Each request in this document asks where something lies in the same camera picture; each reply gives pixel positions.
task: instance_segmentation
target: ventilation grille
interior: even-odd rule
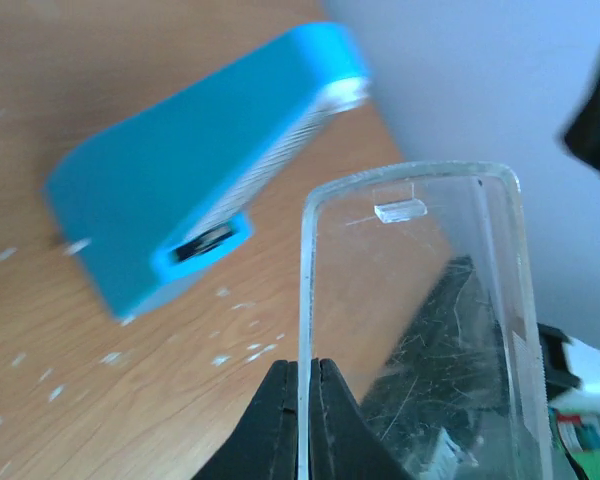
[[[332,110],[316,104],[251,169],[233,185],[206,215],[189,231],[190,241],[229,221],[248,205],[269,181],[280,172],[322,129]]]

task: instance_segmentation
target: scratched surface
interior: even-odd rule
[[[553,478],[541,461],[546,398],[523,302],[525,252],[512,240],[514,195],[470,169],[411,174],[421,176],[359,176],[321,204],[315,353],[336,361],[370,429],[413,478]]]
[[[318,18],[304,0],[0,2],[0,478],[188,478],[271,362],[296,357],[306,195],[402,160],[372,107],[266,189],[252,240],[127,326],[65,255],[40,187],[89,135]],[[355,349],[354,333],[334,342]]]

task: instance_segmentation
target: transparent phone case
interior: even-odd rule
[[[310,360],[333,359],[416,479],[551,479],[519,187],[506,167],[405,163],[309,196],[302,226],[299,478]]]

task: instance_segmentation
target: green object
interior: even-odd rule
[[[589,480],[600,480],[600,415],[549,411],[554,448],[575,462]]]

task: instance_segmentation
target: white label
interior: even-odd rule
[[[420,473],[420,480],[453,480],[458,471],[461,452],[462,450],[451,440],[447,431],[441,429],[429,468]]]

